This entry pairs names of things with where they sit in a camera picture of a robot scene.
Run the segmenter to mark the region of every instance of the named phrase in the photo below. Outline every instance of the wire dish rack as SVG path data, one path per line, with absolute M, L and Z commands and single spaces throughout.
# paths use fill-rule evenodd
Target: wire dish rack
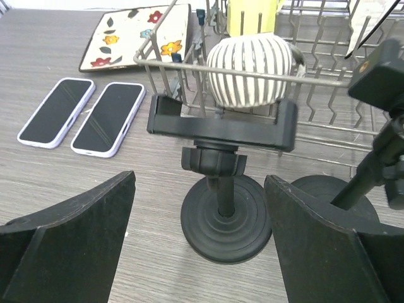
M 305 55 L 307 74 L 305 78 L 298 78 L 294 75 L 278 76 L 205 66 L 208 51 L 227 37 L 225 0 L 216 0 L 212 7 L 206 0 L 206 9 L 198 10 L 194 19 L 197 30 L 193 31 L 192 43 L 185 58 L 172 56 L 173 63 L 162 62 L 156 34 L 176 2 L 171 2 L 134 57 L 137 64 L 146 68 L 154 93 L 166 93 L 182 100 L 184 116 L 257 119 L 265 123 L 275 118 L 275 105 L 247 110 L 219 109 L 215 106 L 206 74 L 214 72 L 285 81 L 286 97 L 294 99 L 299 105 L 296 149 L 285 155 L 346 166 L 350 168 L 350 176 L 353 176 L 353 168 L 371 150 L 373 137 L 389 117 L 387 113 L 350 98 L 347 95 L 348 82 L 358 63 L 378 44 L 390 37 L 401 39 L 399 33 L 404 28 L 402 3 L 361 48 L 357 43 L 350 59 L 344 59 L 353 30 L 350 16 L 355 13 L 357 5 L 349 14 L 349 3 L 341 1 L 286 2 L 276 17 L 275 33 L 295 44 Z M 364 23 L 360 38 L 369 19 Z M 145 59 L 151 52 L 155 52 L 157 60 Z M 155 68 L 160 71 L 158 77 L 164 83 L 162 89 L 156 87 L 156 73 L 151 70 Z

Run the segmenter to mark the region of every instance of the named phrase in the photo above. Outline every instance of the wood grain surface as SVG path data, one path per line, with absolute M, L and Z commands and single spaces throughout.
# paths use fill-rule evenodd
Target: wood grain surface
M 122 170 L 134 170 L 137 190 L 111 302 L 287 302 L 273 239 L 256 258 L 235 266 L 210 263 L 187 244 L 179 220 L 181 203 L 201 176 L 181 169 L 181 148 L 188 142 L 146 132 L 152 92 L 144 70 L 78 72 L 101 15 L 94 11 L 12 10 L 0 19 L 0 224 L 80 194 Z M 162 89 L 161 76 L 154 73 Z M 96 92 L 85 110 L 111 81 L 139 82 L 148 89 L 114 158 L 81 156 L 70 149 L 85 114 L 55 150 L 17 142 L 18 131 L 63 77 L 95 82 Z M 326 102 L 329 94 L 324 95 Z M 350 117 L 353 107 L 342 110 Z M 345 153 L 348 161 L 360 160 L 352 152 L 325 146 L 298 143 L 297 147 L 308 155 L 339 157 Z M 348 177 L 346 167 L 278 158 L 262 150 L 242 149 L 241 153 L 249 155 L 246 173 L 261 184 L 267 174 L 287 181 L 307 174 Z M 373 190 L 368 197 L 382 222 L 404 226 L 403 213 L 387 207 L 383 189 Z

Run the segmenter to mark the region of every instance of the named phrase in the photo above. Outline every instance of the red flower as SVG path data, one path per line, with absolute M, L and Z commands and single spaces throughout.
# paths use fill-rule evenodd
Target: red flower
M 162 17 L 163 14 L 159 11 L 155 11 L 149 16 L 149 20 L 147 22 L 157 23 L 157 21 Z
M 93 66 L 93 68 L 96 66 L 104 66 L 109 64 L 109 61 L 111 61 L 110 57 L 105 59 L 97 58 L 94 62 L 91 62 L 91 65 Z

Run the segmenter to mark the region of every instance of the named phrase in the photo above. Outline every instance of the round weighted base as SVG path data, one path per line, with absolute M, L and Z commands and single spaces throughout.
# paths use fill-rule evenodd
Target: round weighted base
M 247 176 L 234 178 L 234 214 L 219 214 L 217 195 L 206 178 L 188 192 L 181 209 L 185 238 L 202 257 L 235 264 L 257 255 L 271 237 L 271 222 L 264 189 Z
M 330 175 L 309 175 L 292 182 L 292 185 L 301 191 L 327 203 L 332 202 L 347 184 L 348 182 Z M 379 222 L 376 210 L 365 196 L 354 207 L 349 209 L 349 212 L 359 217 Z

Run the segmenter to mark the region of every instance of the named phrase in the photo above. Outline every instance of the black bracket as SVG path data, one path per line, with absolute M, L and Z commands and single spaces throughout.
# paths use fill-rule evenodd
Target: black bracket
M 349 84 L 348 94 L 395 116 L 404 109 L 404 60 L 399 58 L 401 43 L 383 41 L 358 66 Z
M 404 161 L 399 160 L 395 165 L 383 169 L 385 179 L 384 189 L 390 208 L 404 209 Z
M 165 95 L 151 100 L 147 131 L 183 139 L 251 146 L 283 152 L 295 147 L 297 104 L 290 99 L 278 101 L 274 124 L 253 123 L 228 119 L 181 117 L 182 102 Z

